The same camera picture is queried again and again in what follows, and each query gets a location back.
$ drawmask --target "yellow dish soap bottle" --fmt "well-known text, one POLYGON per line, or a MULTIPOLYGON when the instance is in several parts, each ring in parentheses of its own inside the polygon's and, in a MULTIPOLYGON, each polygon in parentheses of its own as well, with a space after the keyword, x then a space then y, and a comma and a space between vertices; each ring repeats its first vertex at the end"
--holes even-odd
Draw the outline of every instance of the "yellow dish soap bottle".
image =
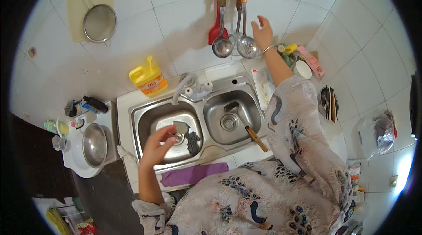
POLYGON ((167 80, 161 73, 159 66, 153 61, 152 56, 146 58, 143 66, 130 71, 129 78, 145 96, 153 96, 167 88, 167 80))

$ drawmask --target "mesh strainer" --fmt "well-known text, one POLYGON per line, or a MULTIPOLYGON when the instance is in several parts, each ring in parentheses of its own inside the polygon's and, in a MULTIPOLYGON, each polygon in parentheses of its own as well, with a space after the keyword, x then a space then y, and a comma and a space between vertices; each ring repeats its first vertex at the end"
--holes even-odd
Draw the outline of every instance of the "mesh strainer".
POLYGON ((92 8, 89 8, 85 0, 83 0, 88 9, 82 23, 84 35, 93 43, 106 43, 116 31, 117 17, 114 9, 107 4, 94 5, 89 0, 92 8))

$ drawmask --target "red spatula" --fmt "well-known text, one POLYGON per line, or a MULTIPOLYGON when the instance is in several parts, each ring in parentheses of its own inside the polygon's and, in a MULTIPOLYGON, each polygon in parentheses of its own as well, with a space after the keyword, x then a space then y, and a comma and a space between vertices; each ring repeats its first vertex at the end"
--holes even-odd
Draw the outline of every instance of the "red spatula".
MULTIPOLYGON (((219 3, 217 0, 217 5, 214 6, 215 10, 217 11, 217 19, 215 20, 215 24, 211 27, 210 31, 208 32, 208 45, 212 45, 212 42, 217 39, 220 35, 220 9, 219 3)), ((223 37, 229 38, 229 34, 227 33, 227 29, 223 29, 223 37)))

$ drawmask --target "purple cloth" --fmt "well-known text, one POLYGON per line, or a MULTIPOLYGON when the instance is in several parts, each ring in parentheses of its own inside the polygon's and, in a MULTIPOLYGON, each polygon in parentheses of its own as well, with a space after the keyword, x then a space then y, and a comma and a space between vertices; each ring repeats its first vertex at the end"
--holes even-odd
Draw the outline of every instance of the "purple cloth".
POLYGON ((229 171, 227 163, 196 165, 183 169, 161 174, 163 186, 178 186, 184 184, 196 184, 206 176, 229 171))

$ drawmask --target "silver bracelet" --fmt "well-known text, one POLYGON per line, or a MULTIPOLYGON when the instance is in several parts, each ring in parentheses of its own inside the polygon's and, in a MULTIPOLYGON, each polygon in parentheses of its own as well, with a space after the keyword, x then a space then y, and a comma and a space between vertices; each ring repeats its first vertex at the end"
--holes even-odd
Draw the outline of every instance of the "silver bracelet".
POLYGON ((264 49, 264 51, 262 52, 263 54, 265 54, 265 52, 267 52, 268 49, 275 47, 274 45, 267 47, 266 49, 264 49))

